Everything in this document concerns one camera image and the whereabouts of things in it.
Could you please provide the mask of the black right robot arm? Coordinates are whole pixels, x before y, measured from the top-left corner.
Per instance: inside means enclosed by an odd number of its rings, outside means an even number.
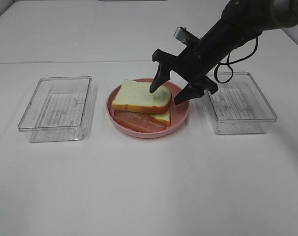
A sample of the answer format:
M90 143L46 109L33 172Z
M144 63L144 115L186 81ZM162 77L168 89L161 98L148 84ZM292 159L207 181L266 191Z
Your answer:
M174 37L185 44L178 55L157 49L152 60L159 63L149 91L155 92L170 80L174 71L188 84L174 98L176 105L218 91L218 80L213 82L206 74L217 70L232 50L250 40L258 40L265 30L291 28L298 24L298 0L231 0L219 21L202 37L197 38L184 27L178 27Z

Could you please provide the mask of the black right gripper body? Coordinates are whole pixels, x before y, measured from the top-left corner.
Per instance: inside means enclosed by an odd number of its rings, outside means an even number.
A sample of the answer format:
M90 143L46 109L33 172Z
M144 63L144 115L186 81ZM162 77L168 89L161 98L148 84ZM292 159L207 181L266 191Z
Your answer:
M189 84L203 87L214 94L218 91L218 86L206 76L214 64L204 59L193 48L193 45L186 47L178 56L157 49L152 54L152 60L167 66Z

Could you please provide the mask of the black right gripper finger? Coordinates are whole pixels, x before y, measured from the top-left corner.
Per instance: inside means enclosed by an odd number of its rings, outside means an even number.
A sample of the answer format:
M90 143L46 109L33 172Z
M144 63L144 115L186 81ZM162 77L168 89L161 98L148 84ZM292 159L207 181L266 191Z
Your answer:
M150 93L154 93L161 85L170 80L170 71L167 66L162 63L159 64L155 78L149 88Z
M197 85L192 85L192 84L187 84L174 98L174 103L175 105L179 105L185 101L195 99L195 98L200 98L204 96L204 88L197 86Z

